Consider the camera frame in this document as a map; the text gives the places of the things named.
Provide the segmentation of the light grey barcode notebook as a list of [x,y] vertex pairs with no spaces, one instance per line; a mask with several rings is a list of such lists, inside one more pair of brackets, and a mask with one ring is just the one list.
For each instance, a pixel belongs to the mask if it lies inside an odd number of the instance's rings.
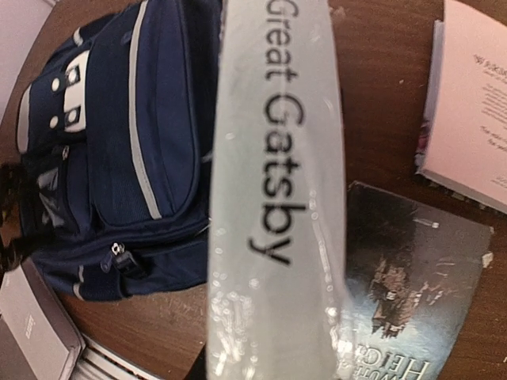
[[343,379],[345,160],[325,1],[224,4],[210,379]]

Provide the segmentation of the navy blue student backpack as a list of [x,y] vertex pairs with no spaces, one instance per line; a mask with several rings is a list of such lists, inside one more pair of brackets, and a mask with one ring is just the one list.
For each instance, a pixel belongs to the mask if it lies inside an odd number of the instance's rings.
[[208,277],[219,1],[140,1],[77,29],[24,91],[26,236],[58,292],[86,301]]

